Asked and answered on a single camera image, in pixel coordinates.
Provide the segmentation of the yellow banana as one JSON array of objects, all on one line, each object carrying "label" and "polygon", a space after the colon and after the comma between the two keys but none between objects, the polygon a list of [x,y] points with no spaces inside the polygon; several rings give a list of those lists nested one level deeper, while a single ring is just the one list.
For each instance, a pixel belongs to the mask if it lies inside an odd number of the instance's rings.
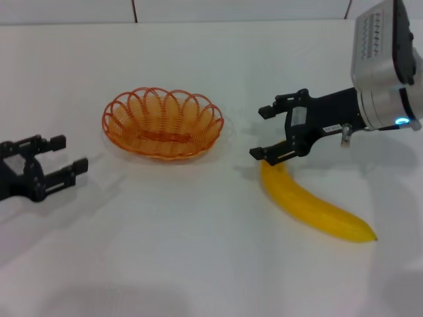
[{"label": "yellow banana", "polygon": [[269,198],[293,219],[331,237],[353,243],[377,241],[361,218],[313,195],[290,175],[284,163],[260,164],[260,180]]}]

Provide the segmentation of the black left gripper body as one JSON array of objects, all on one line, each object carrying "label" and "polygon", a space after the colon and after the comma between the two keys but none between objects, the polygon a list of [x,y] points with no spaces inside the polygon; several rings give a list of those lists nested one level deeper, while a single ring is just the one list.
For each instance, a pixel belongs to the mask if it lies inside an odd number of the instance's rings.
[{"label": "black left gripper body", "polygon": [[45,199],[45,179],[36,155],[43,140],[0,143],[0,201],[26,197],[33,202]]}]

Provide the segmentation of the orange woven plastic basket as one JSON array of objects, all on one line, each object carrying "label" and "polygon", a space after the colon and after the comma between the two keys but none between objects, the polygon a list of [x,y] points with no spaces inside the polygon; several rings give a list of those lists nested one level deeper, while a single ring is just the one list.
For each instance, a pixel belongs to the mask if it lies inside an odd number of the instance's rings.
[{"label": "orange woven plastic basket", "polygon": [[206,96],[185,90],[140,87],[104,109],[102,130],[115,146],[161,161],[194,159],[208,152],[225,120]]}]

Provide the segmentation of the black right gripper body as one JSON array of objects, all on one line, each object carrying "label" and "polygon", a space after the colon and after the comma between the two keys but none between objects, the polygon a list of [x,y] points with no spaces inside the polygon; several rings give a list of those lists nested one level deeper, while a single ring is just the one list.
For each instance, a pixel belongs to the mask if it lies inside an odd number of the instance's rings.
[{"label": "black right gripper body", "polygon": [[349,125],[352,133],[366,127],[354,88],[319,98],[313,98],[307,89],[301,89],[284,96],[284,110],[287,112],[287,159],[308,155],[314,143],[341,133],[344,125]]}]

